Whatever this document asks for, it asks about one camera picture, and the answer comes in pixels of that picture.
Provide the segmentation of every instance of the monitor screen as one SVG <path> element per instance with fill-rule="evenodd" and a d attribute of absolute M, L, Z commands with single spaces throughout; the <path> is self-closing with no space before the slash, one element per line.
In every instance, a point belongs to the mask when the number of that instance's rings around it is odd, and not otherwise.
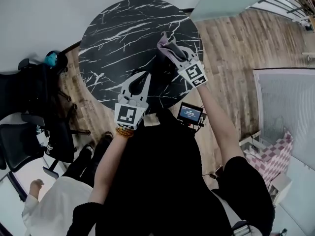
<path fill-rule="evenodd" d="M 198 122 L 201 112 L 186 106 L 182 106 L 180 116 L 192 120 L 192 122 Z"/>

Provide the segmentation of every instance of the bracelet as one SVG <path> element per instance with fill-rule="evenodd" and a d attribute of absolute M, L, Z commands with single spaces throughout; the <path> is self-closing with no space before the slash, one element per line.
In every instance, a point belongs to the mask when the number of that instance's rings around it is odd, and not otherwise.
<path fill-rule="evenodd" d="M 117 134 L 126 137 L 126 138 L 130 138 L 133 137 L 134 131 L 131 129 L 127 129 L 127 128 L 123 128 L 123 127 L 117 127 L 116 128 L 116 132 Z"/>

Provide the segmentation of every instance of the black pants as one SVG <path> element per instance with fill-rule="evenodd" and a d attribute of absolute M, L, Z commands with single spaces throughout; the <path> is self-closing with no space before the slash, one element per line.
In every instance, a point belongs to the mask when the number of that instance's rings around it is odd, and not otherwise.
<path fill-rule="evenodd" d="M 63 174 L 63 177 L 71 177 L 93 188 L 96 169 L 109 144 L 110 140 L 102 139 L 97 144 L 92 159 L 92 152 L 87 148 L 83 148 L 84 151 L 81 151 L 78 158 L 70 164 L 67 171 Z"/>

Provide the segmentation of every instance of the pink checkered box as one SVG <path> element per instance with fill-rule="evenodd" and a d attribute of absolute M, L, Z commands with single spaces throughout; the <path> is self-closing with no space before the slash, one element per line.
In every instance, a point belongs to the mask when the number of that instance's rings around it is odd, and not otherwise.
<path fill-rule="evenodd" d="M 285 129 L 283 139 L 257 153 L 252 148 L 245 150 L 246 160 L 262 175 L 266 186 L 281 172 L 286 173 L 293 149 L 293 137 Z"/>

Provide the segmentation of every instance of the blue object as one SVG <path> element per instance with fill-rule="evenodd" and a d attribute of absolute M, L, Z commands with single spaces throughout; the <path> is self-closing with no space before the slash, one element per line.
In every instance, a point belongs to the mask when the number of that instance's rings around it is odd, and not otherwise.
<path fill-rule="evenodd" d="M 57 53 L 52 52 L 45 57 L 44 63 L 50 67 L 57 65 Z"/>

